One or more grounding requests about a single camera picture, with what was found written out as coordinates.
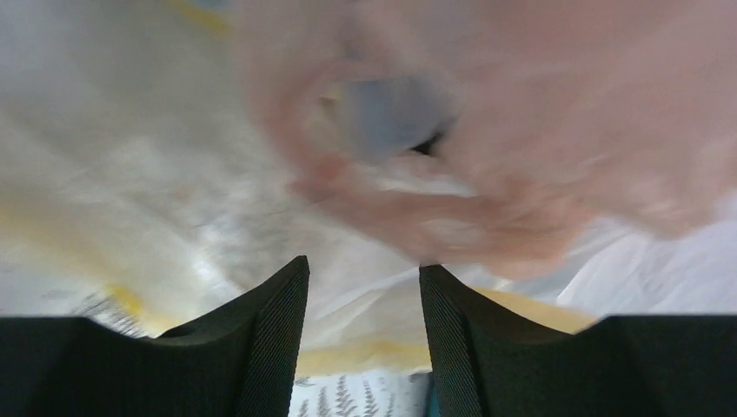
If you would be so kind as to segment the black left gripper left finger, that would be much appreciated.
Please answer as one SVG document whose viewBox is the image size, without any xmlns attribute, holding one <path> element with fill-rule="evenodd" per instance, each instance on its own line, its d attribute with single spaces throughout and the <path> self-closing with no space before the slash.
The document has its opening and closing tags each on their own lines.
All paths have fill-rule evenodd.
<svg viewBox="0 0 737 417">
<path fill-rule="evenodd" d="M 4 416 L 285 416 L 309 288 L 297 256 L 159 337 L 82 317 L 1 321 Z"/>
</svg>

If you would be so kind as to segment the pink plastic bag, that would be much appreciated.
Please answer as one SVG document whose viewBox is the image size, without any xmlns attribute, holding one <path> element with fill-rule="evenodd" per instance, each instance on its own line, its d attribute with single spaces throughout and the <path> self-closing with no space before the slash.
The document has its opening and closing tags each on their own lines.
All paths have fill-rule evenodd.
<svg viewBox="0 0 737 417">
<path fill-rule="evenodd" d="M 668 238 L 736 191 L 733 1 L 239 1 L 253 123 L 292 189 L 423 264 L 542 275 L 598 215 Z M 319 146 L 330 88 L 428 85 L 435 157 L 471 196 L 383 191 Z"/>
</svg>

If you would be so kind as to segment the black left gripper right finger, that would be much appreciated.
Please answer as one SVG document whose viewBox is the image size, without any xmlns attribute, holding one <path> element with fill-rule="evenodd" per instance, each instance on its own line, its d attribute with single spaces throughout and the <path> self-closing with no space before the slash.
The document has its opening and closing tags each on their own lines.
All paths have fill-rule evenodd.
<svg viewBox="0 0 737 417">
<path fill-rule="evenodd" d="M 419 271 L 443 416 L 733 416 L 732 315 L 615 315 L 575 334 Z"/>
</svg>

